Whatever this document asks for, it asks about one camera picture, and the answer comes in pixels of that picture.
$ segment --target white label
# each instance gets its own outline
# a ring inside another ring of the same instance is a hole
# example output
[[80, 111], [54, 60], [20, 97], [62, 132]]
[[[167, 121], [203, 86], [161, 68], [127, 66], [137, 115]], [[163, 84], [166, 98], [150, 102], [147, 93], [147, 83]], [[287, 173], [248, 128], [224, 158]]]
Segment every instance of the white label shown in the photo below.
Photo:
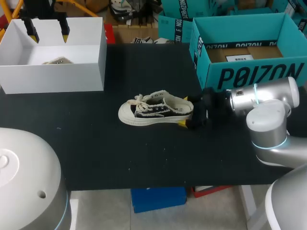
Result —
[[288, 3], [286, 9], [284, 10], [285, 13], [287, 13], [290, 17], [293, 16], [295, 10], [293, 9], [292, 5]]
[[251, 54], [226, 56], [227, 61], [247, 61], [254, 60]]

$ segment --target teal cardboard box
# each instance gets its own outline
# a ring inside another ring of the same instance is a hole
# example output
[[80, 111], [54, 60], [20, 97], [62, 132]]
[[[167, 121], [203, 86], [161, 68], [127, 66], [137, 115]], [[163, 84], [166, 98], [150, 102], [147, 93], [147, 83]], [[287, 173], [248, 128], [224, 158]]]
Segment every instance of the teal cardboard box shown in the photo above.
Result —
[[162, 4], [167, 17], [184, 20], [216, 16], [218, 7], [215, 0], [162, 0]]
[[272, 7], [273, 13], [287, 13], [290, 17], [296, 11], [296, 0], [274, 0]]
[[238, 10], [238, 7], [235, 6], [233, 11], [230, 11], [228, 15], [244, 15], [244, 14], [262, 14], [262, 13], [273, 13], [269, 7], [247, 9], [247, 10]]
[[297, 25], [298, 29], [307, 35], [307, 16], [302, 16], [300, 13], [294, 13], [292, 20]]
[[158, 17], [158, 36], [175, 42], [189, 43], [192, 33], [192, 22], [166, 17], [164, 11]]
[[285, 13], [194, 18], [189, 51], [202, 89], [307, 80], [307, 39]]

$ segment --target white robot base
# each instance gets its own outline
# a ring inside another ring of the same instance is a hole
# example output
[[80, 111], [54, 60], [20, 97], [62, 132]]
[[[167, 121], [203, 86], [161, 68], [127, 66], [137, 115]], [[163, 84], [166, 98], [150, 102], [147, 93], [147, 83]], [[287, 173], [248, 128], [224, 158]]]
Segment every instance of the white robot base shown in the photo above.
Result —
[[42, 138], [0, 128], [0, 204], [0, 229], [70, 229], [65, 179], [57, 155]]

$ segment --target shoe box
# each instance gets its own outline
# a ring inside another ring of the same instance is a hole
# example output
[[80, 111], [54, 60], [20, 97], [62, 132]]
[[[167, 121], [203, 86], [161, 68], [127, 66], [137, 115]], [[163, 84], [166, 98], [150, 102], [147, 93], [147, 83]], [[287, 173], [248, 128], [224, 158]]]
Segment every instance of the shoe box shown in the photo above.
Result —
[[[189, 6], [189, 10], [190, 8], [193, 9], [193, 7], [197, 8], [196, 6], [198, 6], [198, 10], [203, 9], [203, 13], [196, 13], [195, 11], [194, 13], [189, 13], [190, 11], [187, 11], [187, 14], [180, 13], [180, 11], [177, 12], [179, 5]], [[158, 35], [159, 37], [174, 40], [175, 42], [189, 43], [193, 17], [213, 16], [218, 15], [219, 13], [222, 14], [223, 12], [226, 12], [230, 6], [233, 7], [234, 5], [234, 0], [224, 0], [223, 3], [219, 5], [214, 0], [167, 0], [163, 5], [164, 10], [160, 12], [158, 17]]]
[[158, 36], [175, 42], [189, 43], [192, 33], [192, 22], [165, 16], [162, 11], [158, 17]]
[[216, 16], [216, 0], [162, 0], [165, 16], [188, 20], [194, 17]]
[[270, 3], [273, 13], [287, 13], [290, 17], [293, 16], [296, 10], [296, 0], [274, 0]]
[[189, 51], [201, 88], [306, 81], [307, 39], [286, 13], [194, 18]]
[[131, 189], [134, 213], [184, 205], [187, 193], [184, 187]]
[[292, 20], [297, 25], [298, 29], [304, 34], [307, 35], [307, 15], [302, 15], [300, 13], [294, 13]]
[[[0, 85], [6, 94], [103, 91], [106, 35], [102, 18], [67, 18], [66, 42], [58, 20], [31, 21], [38, 43], [21, 19], [11, 21], [0, 43]], [[72, 64], [44, 64], [60, 57]]]
[[246, 14], [262, 14], [273, 13], [270, 7], [261, 7], [254, 9], [239, 10], [237, 6], [233, 10], [229, 11], [227, 15], [246, 15]]

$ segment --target black tabletop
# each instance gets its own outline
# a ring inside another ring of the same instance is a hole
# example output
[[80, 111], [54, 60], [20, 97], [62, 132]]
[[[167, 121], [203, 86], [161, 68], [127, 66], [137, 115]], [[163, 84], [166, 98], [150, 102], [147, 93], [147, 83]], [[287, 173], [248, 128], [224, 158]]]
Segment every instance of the black tabletop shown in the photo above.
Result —
[[[176, 124], [128, 126], [120, 105], [157, 90], [201, 92], [187, 45], [112, 45], [104, 92], [5, 95], [0, 127], [32, 132], [54, 149], [70, 190], [268, 184], [290, 169], [260, 163], [244, 119], [191, 131]], [[288, 119], [307, 136], [307, 96]]]

